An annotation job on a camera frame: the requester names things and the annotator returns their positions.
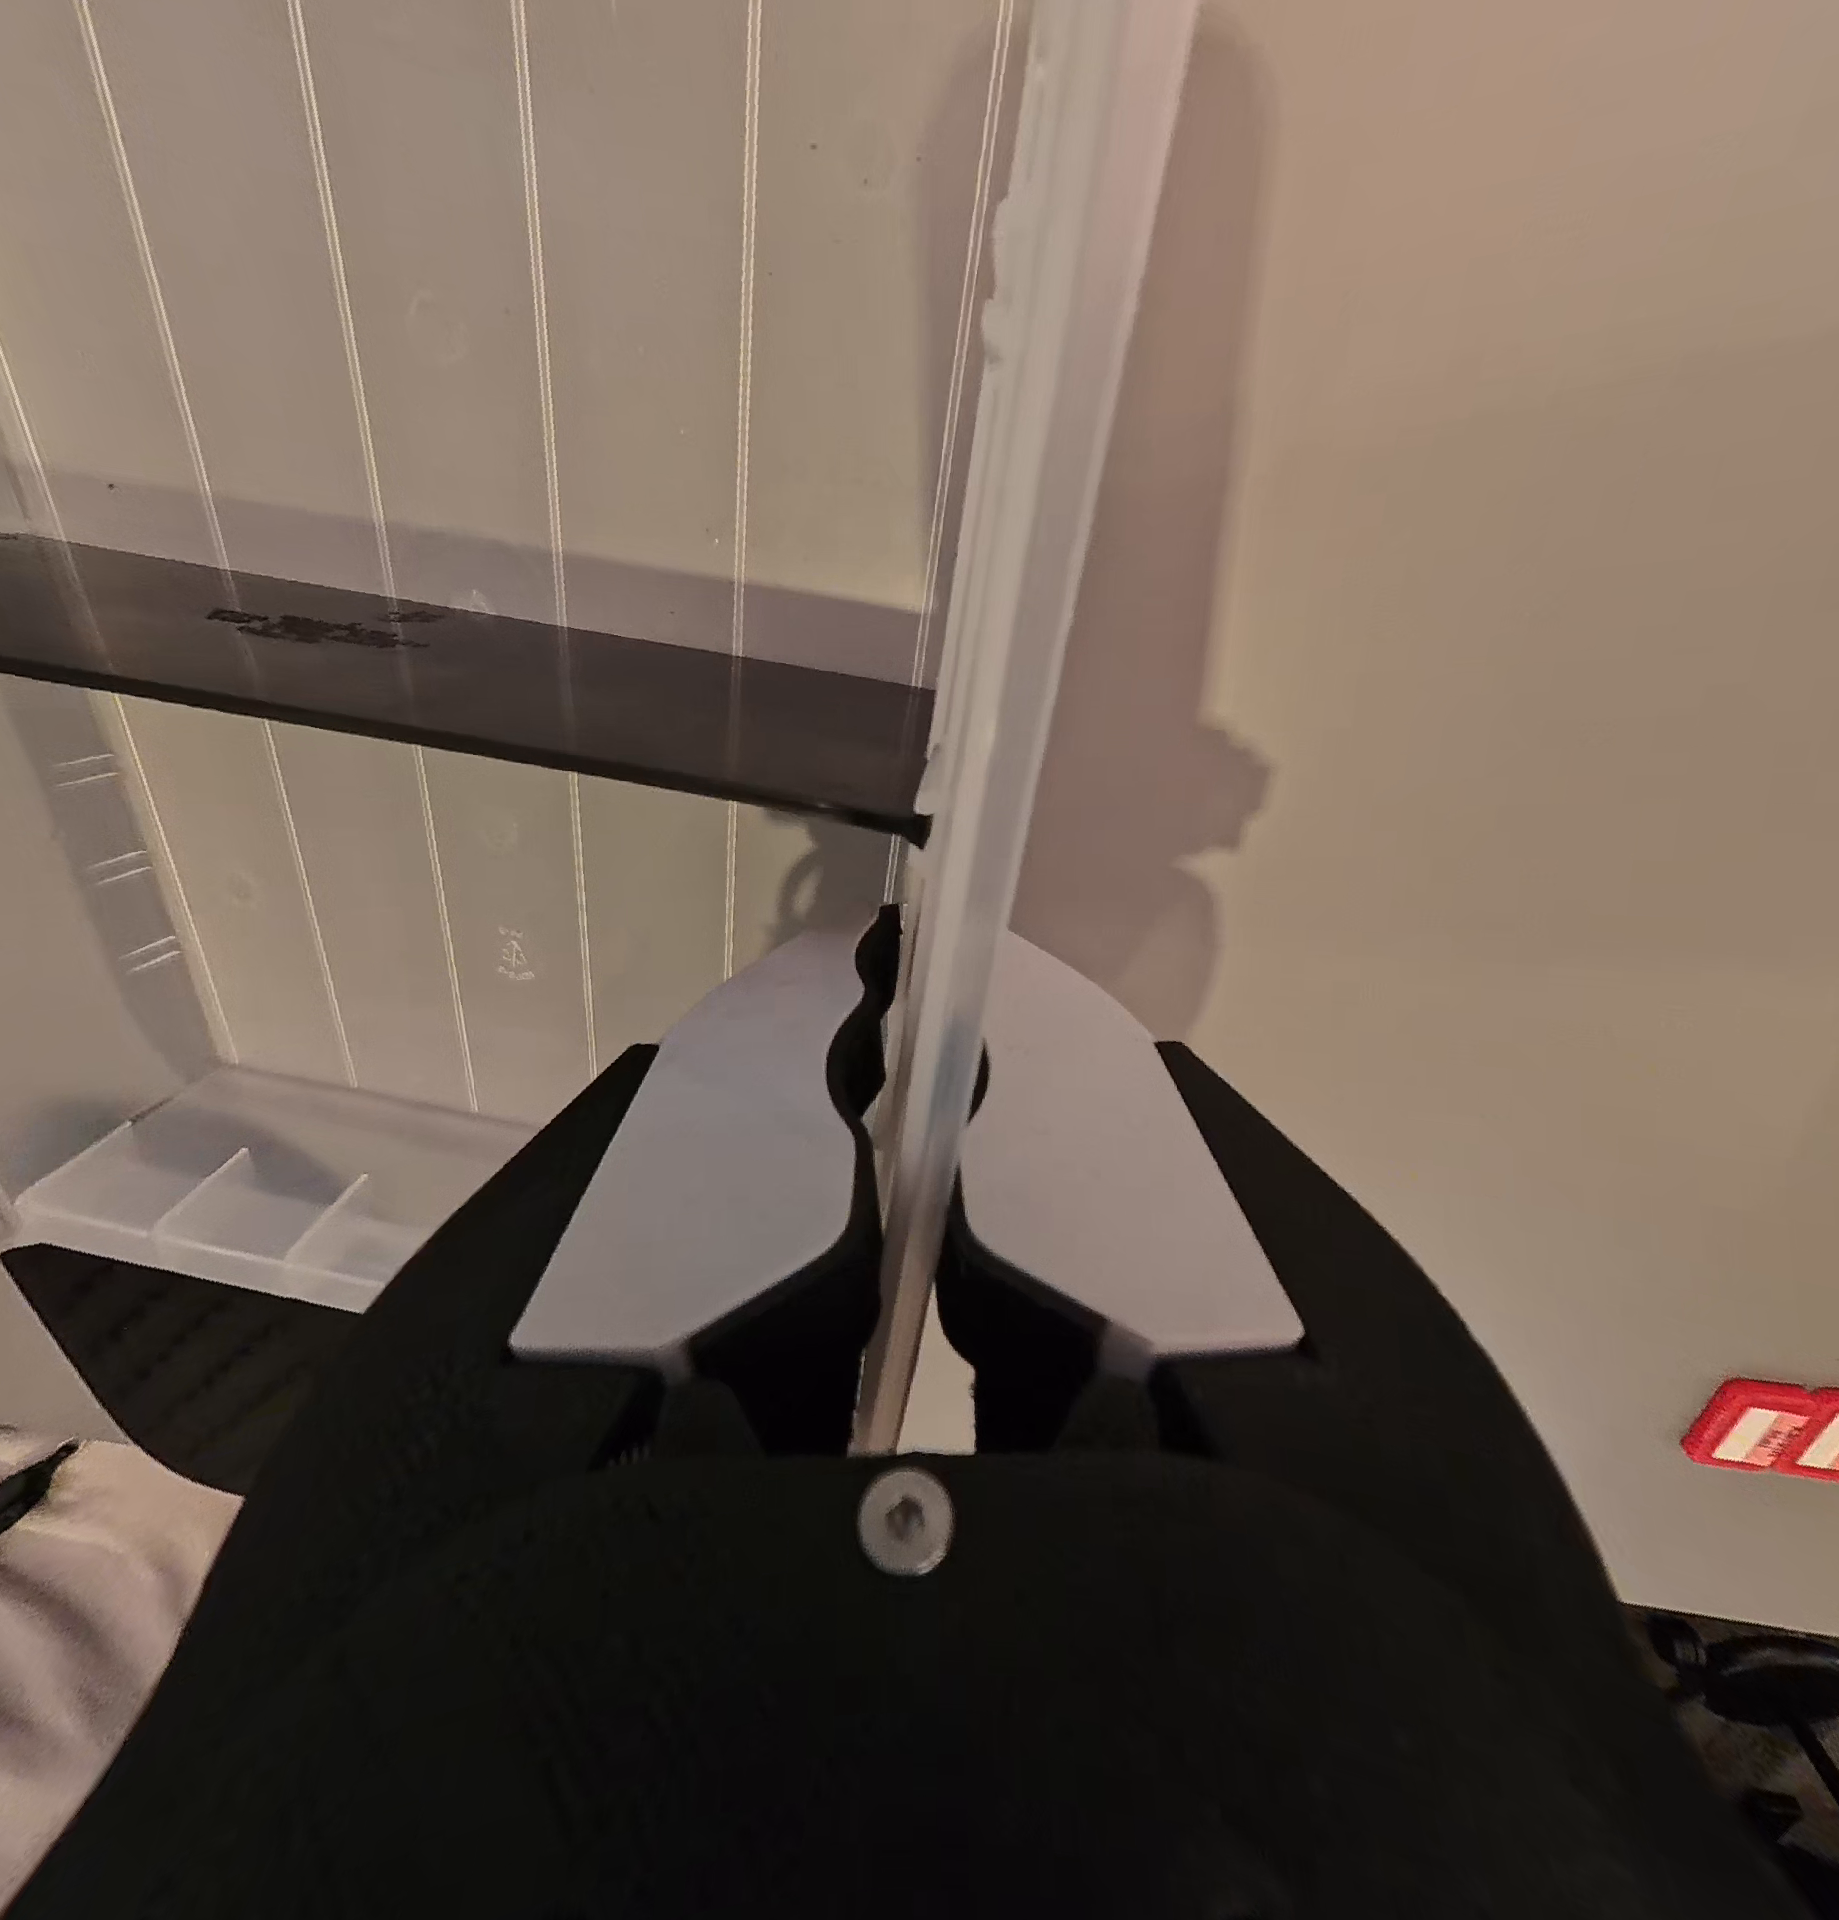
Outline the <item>black divider plate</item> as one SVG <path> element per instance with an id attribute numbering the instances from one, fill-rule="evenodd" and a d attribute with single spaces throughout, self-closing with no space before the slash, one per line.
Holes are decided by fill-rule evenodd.
<path id="1" fill-rule="evenodd" d="M 933 691 L 828 665 L 0 537 L 0 675 L 933 842 Z"/>

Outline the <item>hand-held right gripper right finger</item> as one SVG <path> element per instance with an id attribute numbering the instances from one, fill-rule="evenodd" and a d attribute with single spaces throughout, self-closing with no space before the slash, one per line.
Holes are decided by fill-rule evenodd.
<path id="1" fill-rule="evenodd" d="M 1089 1380 L 1279 1354 L 1305 1323 L 1153 1033 L 1089 979 L 1002 935 L 981 1068 L 939 1258 L 979 1456 L 1041 1456 Z"/>

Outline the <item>clear plastic box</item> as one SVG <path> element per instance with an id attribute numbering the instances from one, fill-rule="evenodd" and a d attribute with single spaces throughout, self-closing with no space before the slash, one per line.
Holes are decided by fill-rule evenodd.
<path id="1" fill-rule="evenodd" d="M 0 675 L 0 1256 L 379 1313 L 904 915 L 892 1442 L 1193 5 L 0 5 L 0 537 L 933 691 L 831 816 Z"/>

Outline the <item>black wrist rest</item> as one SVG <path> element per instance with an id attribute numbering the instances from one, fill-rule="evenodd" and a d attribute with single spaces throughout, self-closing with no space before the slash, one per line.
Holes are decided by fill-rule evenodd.
<path id="1" fill-rule="evenodd" d="M 0 1269 L 123 1435 L 216 1495 L 251 1495 L 324 1380 L 356 1366 L 348 1352 L 365 1366 L 388 1366 L 384 1333 L 397 1329 L 379 1329 L 376 1313 L 51 1243 L 3 1245 Z"/>

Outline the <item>black office chair base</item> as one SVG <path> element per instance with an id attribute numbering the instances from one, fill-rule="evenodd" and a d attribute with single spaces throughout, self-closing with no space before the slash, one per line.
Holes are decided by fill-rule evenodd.
<path id="1" fill-rule="evenodd" d="M 1803 1913 L 1839 1920 L 1839 1645 L 1640 1614 L 1695 1758 Z"/>

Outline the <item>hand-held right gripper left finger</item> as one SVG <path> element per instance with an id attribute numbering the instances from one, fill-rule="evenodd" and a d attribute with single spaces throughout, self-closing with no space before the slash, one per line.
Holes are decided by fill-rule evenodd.
<path id="1" fill-rule="evenodd" d="M 879 1329 L 904 915 L 801 933 L 656 1046 L 518 1329 L 525 1364 L 722 1386 L 763 1456 L 846 1456 Z"/>

